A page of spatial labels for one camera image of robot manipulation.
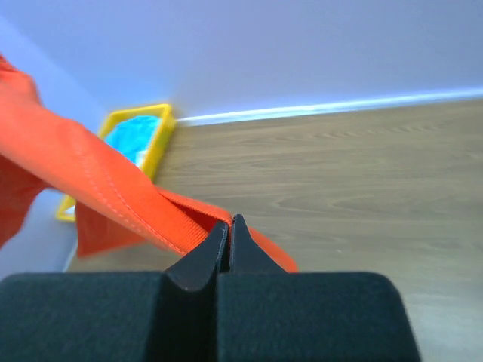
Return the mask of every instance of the red fabric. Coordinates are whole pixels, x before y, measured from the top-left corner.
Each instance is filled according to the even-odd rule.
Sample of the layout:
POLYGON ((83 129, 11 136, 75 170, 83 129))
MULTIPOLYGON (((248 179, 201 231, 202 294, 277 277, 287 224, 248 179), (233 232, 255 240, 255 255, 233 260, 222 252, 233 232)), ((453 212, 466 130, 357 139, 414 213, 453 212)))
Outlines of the red fabric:
MULTIPOLYGON (((154 186, 128 159, 78 122, 45 109, 31 78, 0 56, 0 247, 22 226, 36 195, 54 187, 77 200, 78 255, 150 240, 185 254, 225 210, 154 186)), ((297 266, 251 229, 282 268, 297 266)))

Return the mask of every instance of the yellow basket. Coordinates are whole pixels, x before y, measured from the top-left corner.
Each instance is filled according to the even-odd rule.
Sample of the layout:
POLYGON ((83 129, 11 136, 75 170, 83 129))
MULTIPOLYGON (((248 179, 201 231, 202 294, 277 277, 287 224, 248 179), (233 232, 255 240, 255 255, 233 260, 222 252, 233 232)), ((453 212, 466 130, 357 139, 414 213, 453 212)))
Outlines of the yellow basket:
MULTIPOLYGON (((174 118, 171 111, 171 106, 169 104, 157 104, 155 106, 115 111, 107 116, 97 135, 99 138, 104 139, 109 133, 111 133, 118 123, 126 121, 137 115, 155 115, 161 119, 159 126, 152 136, 151 142, 149 143, 146 157, 144 158, 143 163, 140 165, 140 169, 150 179, 152 179, 155 176, 158 163, 165 152, 171 134, 176 126, 176 118, 174 118)), ((75 222, 75 215, 67 212, 67 210, 73 206, 75 206, 75 200, 66 195, 57 209, 55 217, 59 220, 75 222)))

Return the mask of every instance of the wall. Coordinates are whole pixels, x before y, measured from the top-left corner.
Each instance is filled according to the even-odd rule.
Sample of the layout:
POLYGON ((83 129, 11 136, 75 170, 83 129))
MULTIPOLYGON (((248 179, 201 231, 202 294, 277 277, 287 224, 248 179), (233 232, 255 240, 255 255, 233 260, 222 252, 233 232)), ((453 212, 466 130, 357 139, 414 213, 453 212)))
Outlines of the wall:
MULTIPOLYGON (((99 126, 105 112, 62 69, 30 40, 0 17, 0 51, 9 61, 33 75, 45 106, 74 118, 90 129, 99 126)), ((61 194, 42 192, 30 208, 22 231, 0 250, 0 279, 15 272, 63 270, 75 248, 75 226, 54 219, 61 194)))
POLYGON ((478 0, 0 0, 107 109, 184 115, 483 86, 478 0))

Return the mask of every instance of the light blue fabric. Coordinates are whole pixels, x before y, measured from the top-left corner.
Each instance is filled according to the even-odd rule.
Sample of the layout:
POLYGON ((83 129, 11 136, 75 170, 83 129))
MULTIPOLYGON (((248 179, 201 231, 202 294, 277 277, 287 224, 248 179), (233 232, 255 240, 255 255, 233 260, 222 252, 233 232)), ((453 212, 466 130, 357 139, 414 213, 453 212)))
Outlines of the light blue fabric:
POLYGON ((148 148, 159 122, 154 115, 138 115, 119 123, 104 140, 136 164, 138 152, 148 148))

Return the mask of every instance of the orange garment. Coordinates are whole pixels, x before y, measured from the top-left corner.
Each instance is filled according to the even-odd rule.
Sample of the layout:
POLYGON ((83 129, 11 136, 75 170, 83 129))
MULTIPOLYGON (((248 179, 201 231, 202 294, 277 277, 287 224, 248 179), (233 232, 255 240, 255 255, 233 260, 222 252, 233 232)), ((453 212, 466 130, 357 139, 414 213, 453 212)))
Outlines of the orange garment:
MULTIPOLYGON (((221 220, 219 207, 169 192, 84 126, 45 109, 35 84, 0 56, 0 247, 22 226, 39 192, 54 187, 77 200, 78 255, 149 240, 179 254, 199 245, 221 220)), ((250 230, 282 268, 297 266, 250 230)))

